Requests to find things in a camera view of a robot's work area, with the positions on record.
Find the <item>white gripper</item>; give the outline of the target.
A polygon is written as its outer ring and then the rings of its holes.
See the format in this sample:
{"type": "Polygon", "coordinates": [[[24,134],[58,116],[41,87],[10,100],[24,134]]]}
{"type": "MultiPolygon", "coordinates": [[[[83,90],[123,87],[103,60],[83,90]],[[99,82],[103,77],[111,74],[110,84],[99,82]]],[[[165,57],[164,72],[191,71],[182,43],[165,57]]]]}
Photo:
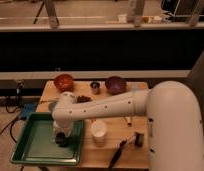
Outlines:
{"type": "Polygon", "coordinates": [[[63,133],[66,137],[69,137],[73,131],[74,123],[67,123],[65,126],[60,126],[56,121],[53,122],[53,133],[63,133]]]}

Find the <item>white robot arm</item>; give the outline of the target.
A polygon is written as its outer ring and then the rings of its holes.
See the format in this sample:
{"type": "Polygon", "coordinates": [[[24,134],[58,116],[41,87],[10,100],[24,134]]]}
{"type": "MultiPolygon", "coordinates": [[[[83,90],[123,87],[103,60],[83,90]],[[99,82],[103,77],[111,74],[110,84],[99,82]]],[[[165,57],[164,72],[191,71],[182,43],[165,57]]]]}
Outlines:
{"type": "Polygon", "coordinates": [[[78,103],[65,92],[52,111],[60,130],[69,132],[76,120],[145,114],[150,171],[204,171],[201,109],[194,92],[177,81],[91,102],[78,103]]]}

